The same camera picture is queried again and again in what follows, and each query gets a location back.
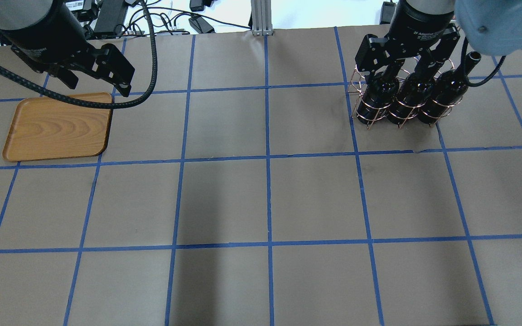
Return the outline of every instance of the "wine bottle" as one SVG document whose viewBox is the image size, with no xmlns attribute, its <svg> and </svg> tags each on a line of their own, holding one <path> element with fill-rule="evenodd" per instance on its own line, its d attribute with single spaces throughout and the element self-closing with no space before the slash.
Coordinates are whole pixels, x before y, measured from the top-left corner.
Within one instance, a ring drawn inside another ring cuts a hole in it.
<svg viewBox="0 0 522 326">
<path fill-rule="evenodd" d="M 464 58 L 466 74 L 480 62 L 480 59 L 480 53 L 475 51 L 466 55 L 466 58 Z M 468 85 L 464 82 L 462 65 L 458 66 L 456 70 L 444 72 L 436 80 L 436 86 L 432 91 L 430 99 L 420 108 L 418 120 L 425 124 L 435 124 L 450 105 L 455 105 L 462 98 L 462 95 L 466 93 L 468 88 Z"/>
<path fill-rule="evenodd" d="M 431 58 L 421 58 L 414 72 L 406 77 L 396 95 L 396 101 L 388 108 L 388 120 L 402 126 L 418 113 L 418 107 L 426 103 L 435 86 L 435 74 L 443 62 Z"/>
<path fill-rule="evenodd" d="M 384 72 L 375 74 L 368 82 L 357 108 L 360 122 L 371 125 L 385 117 L 386 107 L 392 103 L 400 87 L 397 76 L 403 64 L 404 59 L 392 62 Z"/>
</svg>

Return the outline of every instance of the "electrical cord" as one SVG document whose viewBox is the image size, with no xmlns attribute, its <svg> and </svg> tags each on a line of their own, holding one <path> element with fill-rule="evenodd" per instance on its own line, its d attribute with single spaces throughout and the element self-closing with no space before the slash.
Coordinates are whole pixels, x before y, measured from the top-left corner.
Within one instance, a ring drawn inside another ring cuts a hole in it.
<svg viewBox="0 0 522 326">
<path fill-rule="evenodd" d="M 497 66 L 495 67 L 495 70 L 493 70 L 493 72 L 491 72 L 491 74 L 489 76 L 487 76 L 487 78 L 485 78 L 484 80 L 482 80 L 480 82 L 472 83 L 472 82 L 470 82 L 469 77 L 467 76 L 467 72 L 466 72 L 465 58 L 466 58 L 466 51 L 468 50 L 468 47 L 469 47 L 469 40 L 465 37 L 464 42 L 462 43 L 462 51 L 461 51 L 462 54 L 460 56 L 460 65 L 462 66 L 462 78 L 464 80 L 464 83 L 466 83 L 466 85 L 468 85 L 469 87 L 479 87 L 479 86 L 486 84 L 489 80 L 491 80 L 495 76 L 495 74 L 497 74 L 497 72 L 499 72 L 499 70 L 501 69 L 501 66 L 503 65 L 503 62 L 505 62 L 505 58 L 507 58 L 507 56 L 501 57 L 501 60 L 499 60 L 499 64 L 497 64 Z"/>
<path fill-rule="evenodd" d="M 180 9 L 174 9 L 174 8 L 168 8 L 168 7 L 151 7 L 151 9 L 172 10 L 172 11 L 176 11 L 176 12 L 187 13 L 187 14 L 189 14 L 191 16 L 199 16 L 199 17 L 203 17 L 203 18 L 208 18 L 210 20 L 216 21 L 217 23 L 220 23 L 220 24 L 223 24 L 223 25 L 230 25 L 230 26 L 240 27 L 242 29 L 251 29 L 251 27 L 249 27 L 249 26 L 238 25 L 238 24 L 233 24 L 233 23 L 227 23 L 226 21 L 220 21 L 218 19 L 214 19 L 213 17 L 205 16 L 205 15 L 199 14 L 199 13 L 188 12 L 186 10 L 180 10 Z M 132 22 L 133 17 L 137 13 L 139 13 L 139 12 L 140 12 L 140 10 L 137 10 L 135 13 L 132 14 L 132 16 L 130 17 L 130 20 L 129 20 L 129 25 L 130 25 L 130 22 Z"/>
<path fill-rule="evenodd" d="M 6 68 L 3 68 L 0 66 L 0 75 L 3 77 L 8 78 L 11 81 L 14 81 L 18 84 L 20 84 L 23 87 L 29 88 L 32 91 L 35 91 L 37 93 L 40 93 L 42 95 L 45 95 L 47 97 L 50 97 L 51 99 L 55 99 L 57 101 L 62 101 L 64 103 L 68 103 L 71 105 L 77 105 L 82 107 L 90 107 L 93 109 L 125 109 L 128 107 L 133 107 L 136 105 L 139 105 L 140 103 L 143 103 L 146 101 L 146 99 L 149 98 L 149 96 L 152 94 L 154 87 L 156 86 L 156 79 L 157 79 L 157 71 L 158 71 L 158 64 L 157 64 L 157 50 L 156 50 L 156 40 L 154 36 L 154 27 L 152 24 L 152 20 L 150 18 L 150 13 L 148 6 L 146 5 L 145 0 L 140 0 L 140 3 L 142 4 L 143 11 L 145 12 L 146 20 L 149 23 L 149 32 L 150 32 L 150 49 L 152 53 L 152 76 L 150 78 L 150 84 L 146 91 L 137 99 L 126 101 L 122 103 L 100 103 L 100 102 L 93 102 L 93 101 L 83 101 L 79 99 L 74 99 L 74 97 L 69 97 L 67 95 L 62 95 L 60 93 L 56 93 L 55 91 L 50 91 L 49 89 L 46 89 L 45 87 L 41 87 L 37 85 L 36 83 L 33 83 L 21 76 L 18 76 L 14 72 L 10 72 Z"/>
</svg>

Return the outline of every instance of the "metal frame post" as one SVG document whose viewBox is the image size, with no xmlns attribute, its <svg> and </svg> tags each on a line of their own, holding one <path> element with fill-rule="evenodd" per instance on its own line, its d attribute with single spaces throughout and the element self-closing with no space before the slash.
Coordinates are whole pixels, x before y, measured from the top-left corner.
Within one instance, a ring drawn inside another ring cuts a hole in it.
<svg viewBox="0 0 522 326">
<path fill-rule="evenodd" d="M 273 35 L 271 24 L 271 0 L 251 0 L 251 17 L 255 36 Z"/>
</svg>

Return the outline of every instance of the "wood grain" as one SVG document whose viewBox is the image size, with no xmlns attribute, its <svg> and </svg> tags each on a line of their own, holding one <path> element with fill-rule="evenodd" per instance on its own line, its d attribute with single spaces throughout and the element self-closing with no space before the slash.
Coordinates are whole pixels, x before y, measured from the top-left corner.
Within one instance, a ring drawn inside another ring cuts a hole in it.
<svg viewBox="0 0 522 326">
<path fill-rule="evenodd" d="M 77 99 L 112 103 L 108 93 L 73 95 Z M 88 157 L 106 149 L 112 110 L 89 109 L 36 97 L 21 101 L 5 143 L 6 161 Z"/>
</svg>

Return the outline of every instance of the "bottle neck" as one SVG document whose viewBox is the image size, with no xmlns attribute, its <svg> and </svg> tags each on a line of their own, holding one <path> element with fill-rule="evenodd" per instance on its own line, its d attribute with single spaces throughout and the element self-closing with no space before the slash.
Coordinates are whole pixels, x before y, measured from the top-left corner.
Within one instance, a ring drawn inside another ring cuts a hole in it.
<svg viewBox="0 0 522 326">
<path fill-rule="evenodd" d="M 392 82 L 398 76 L 400 72 L 400 68 L 404 65 L 404 59 L 396 60 L 395 62 L 390 63 L 382 76 L 380 77 L 380 81 L 382 82 Z"/>
<path fill-rule="evenodd" d="M 464 65 L 460 64 L 458 68 L 454 72 L 454 76 L 456 79 L 462 79 L 464 75 L 470 73 L 470 71 L 477 66 L 480 62 L 481 55 L 476 51 L 472 51 L 464 57 Z"/>
<path fill-rule="evenodd" d="M 411 75 L 412 79 L 418 82 L 427 82 L 435 77 L 435 74 L 443 64 L 443 62 L 431 62 L 422 57 L 418 64 L 416 64 L 416 68 L 414 68 L 414 72 Z"/>
</svg>

